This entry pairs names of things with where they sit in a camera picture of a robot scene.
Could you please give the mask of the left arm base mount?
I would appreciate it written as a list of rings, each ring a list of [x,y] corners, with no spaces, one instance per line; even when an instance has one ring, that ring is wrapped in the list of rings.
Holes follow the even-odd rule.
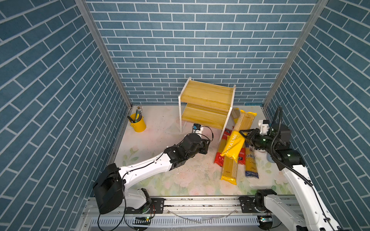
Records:
[[[151,197],[144,188],[139,190],[128,189],[125,191],[124,196],[124,201],[126,202],[125,213],[127,214],[145,214],[153,207],[156,214],[163,213],[165,199]]]

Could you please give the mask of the yellow Pastatime pasta package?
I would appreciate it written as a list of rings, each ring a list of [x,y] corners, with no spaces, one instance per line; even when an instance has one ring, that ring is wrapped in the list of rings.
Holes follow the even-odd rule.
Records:
[[[249,130],[256,116],[257,113],[240,110],[238,121],[226,142],[221,156],[232,158],[236,163],[238,163],[239,153],[245,142],[245,139],[240,134],[240,131]]]

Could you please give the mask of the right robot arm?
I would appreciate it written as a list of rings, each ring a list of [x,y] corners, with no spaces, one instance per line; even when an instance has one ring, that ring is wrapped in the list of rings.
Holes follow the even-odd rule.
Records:
[[[272,123],[266,134],[256,128],[240,130],[250,147],[266,151],[293,189],[302,215],[294,212],[272,189],[258,190],[255,209],[270,212],[290,231],[341,231],[342,227],[325,206],[301,154],[290,147],[291,131],[286,125]]]

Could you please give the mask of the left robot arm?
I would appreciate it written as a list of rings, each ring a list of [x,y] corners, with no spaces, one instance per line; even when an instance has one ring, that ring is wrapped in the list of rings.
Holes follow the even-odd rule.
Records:
[[[196,154],[207,154],[211,140],[201,133],[189,133],[178,144],[146,161],[124,167],[115,163],[105,167],[93,184],[99,214],[107,214],[123,202],[129,211],[146,213],[153,202],[146,189],[131,187],[154,175],[183,166]]]

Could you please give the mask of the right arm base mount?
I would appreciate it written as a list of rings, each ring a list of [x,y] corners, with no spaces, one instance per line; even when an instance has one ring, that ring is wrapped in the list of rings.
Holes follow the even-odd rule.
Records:
[[[257,190],[254,197],[240,196],[238,198],[242,213],[267,213],[269,210],[265,207],[264,198],[268,195],[277,195],[272,189]]]

